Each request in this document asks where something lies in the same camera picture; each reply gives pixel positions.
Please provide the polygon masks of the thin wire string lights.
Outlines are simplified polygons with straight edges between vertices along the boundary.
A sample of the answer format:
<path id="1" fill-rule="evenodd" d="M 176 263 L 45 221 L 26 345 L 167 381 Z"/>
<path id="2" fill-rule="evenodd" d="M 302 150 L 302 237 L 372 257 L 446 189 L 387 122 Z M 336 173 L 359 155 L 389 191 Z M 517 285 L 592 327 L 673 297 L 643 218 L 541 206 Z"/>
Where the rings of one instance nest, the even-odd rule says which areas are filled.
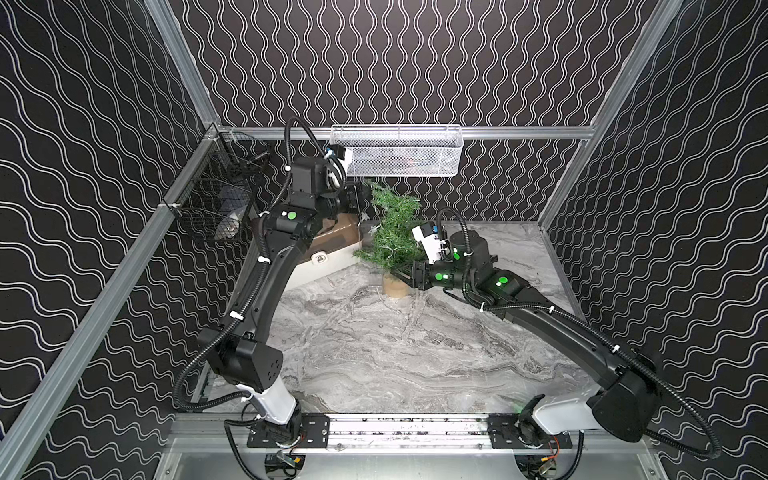
<path id="1" fill-rule="evenodd" d="M 418 204 L 412 202 L 381 207 L 380 223 L 372 231 L 371 242 L 357 256 L 385 270 L 409 266 L 421 259 L 421 247 L 412 235 L 412 229 L 419 224 L 418 209 Z"/>

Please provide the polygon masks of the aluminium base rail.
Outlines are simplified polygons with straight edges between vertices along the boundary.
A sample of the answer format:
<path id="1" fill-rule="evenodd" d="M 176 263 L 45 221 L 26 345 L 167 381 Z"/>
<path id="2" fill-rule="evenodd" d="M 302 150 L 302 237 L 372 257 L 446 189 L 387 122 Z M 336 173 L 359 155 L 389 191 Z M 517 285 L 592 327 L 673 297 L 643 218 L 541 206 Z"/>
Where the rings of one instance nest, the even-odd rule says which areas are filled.
<path id="1" fill-rule="evenodd" d="M 512 415 L 485 414 L 305 414 L 302 441 L 289 447 L 298 454 L 518 454 L 576 453 L 575 431 L 551 437 L 541 448 L 524 446 L 513 428 Z M 175 421 L 167 450 L 178 453 L 231 453 L 224 420 L 238 414 L 182 414 Z M 233 428 L 233 439 L 243 453 L 274 451 L 279 447 L 263 433 Z M 645 454 L 642 442 L 626 443 L 599 430 L 585 433 L 585 454 Z"/>

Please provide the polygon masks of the small green christmas tree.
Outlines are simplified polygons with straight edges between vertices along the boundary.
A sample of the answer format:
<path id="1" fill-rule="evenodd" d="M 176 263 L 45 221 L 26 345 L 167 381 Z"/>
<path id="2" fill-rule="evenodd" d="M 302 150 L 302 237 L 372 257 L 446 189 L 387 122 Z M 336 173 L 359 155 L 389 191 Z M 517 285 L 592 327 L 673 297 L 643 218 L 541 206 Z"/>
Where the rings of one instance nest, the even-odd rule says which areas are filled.
<path id="1" fill-rule="evenodd" d="M 379 223 L 369 230 L 370 240 L 355 255 L 383 271 L 382 288 L 386 296 L 404 298 L 411 287 L 402 277 L 411 272 L 414 261 L 425 259 L 423 248 L 412 233 L 413 228 L 421 224 L 418 218 L 420 200 L 372 181 L 366 181 L 364 185 L 370 190 L 370 203 Z"/>

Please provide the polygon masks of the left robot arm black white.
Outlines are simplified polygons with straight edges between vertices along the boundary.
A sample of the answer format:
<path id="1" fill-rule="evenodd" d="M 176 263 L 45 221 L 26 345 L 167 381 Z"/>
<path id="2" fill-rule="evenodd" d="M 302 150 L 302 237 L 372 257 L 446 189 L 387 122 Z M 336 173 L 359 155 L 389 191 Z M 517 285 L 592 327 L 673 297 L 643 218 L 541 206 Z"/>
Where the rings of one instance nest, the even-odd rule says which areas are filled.
<path id="1" fill-rule="evenodd" d="M 236 399 L 246 401 L 257 417 L 239 420 L 237 426 L 260 428 L 283 448 L 300 442 L 302 413 L 281 378 L 282 352 L 267 344 L 273 316 L 315 238 L 349 207 L 347 175 L 340 158 L 330 146 L 317 150 L 315 156 L 286 158 L 287 173 L 279 193 L 254 220 L 256 264 L 232 297 L 228 322 L 220 329 L 201 330 L 199 351 L 178 374 L 172 390 L 176 406 L 188 412 Z M 187 399 L 183 384 L 202 363 L 234 385 L 235 392 L 208 401 Z"/>

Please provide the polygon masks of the brown white storage box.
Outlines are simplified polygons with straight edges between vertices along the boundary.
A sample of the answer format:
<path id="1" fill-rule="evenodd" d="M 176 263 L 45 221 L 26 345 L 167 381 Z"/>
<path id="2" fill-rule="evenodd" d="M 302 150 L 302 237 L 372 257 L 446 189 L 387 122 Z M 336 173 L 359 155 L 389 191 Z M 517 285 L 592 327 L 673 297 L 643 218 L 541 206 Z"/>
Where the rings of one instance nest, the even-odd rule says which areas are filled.
<path id="1" fill-rule="evenodd" d="M 252 265 L 243 277 L 257 283 L 265 272 L 263 287 L 275 280 L 292 290 L 328 276 L 355 264 L 354 253 L 362 246 L 355 214 L 342 213 L 332 220 L 283 208 L 264 222 L 253 221 L 252 227 Z"/>

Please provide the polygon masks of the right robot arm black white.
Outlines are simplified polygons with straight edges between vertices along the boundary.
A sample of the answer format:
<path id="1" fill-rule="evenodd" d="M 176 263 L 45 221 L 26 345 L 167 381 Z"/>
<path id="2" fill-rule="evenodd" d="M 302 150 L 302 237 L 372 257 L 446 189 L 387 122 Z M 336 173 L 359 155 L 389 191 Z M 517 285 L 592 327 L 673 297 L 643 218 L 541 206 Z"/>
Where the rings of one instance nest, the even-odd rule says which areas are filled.
<path id="1" fill-rule="evenodd" d="M 454 234 L 443 220 L 406 224 L 410 244 L 421 258 L 399 267 L 395 276 L 412 288 L 441 288 L 447 295 L 479 312 L 517 324 L 578 365 L 591 382 L 580 393 L 534 396 L 515 414 L 508 432 L 525 448 L 539 448 L 571 431 L 599 430 L 637 443 L 645 437 L 699 459 L 722 453 L 711 424 L 661 375 L 653 356 L 621 343 L 586 320 L 546 298 L 520 275 L 496 267 L 485 238 L 459 222 Z M 679 405 L 701 428 L 705 447 L 687 445 L 650 423 L 664 399 Z"/>

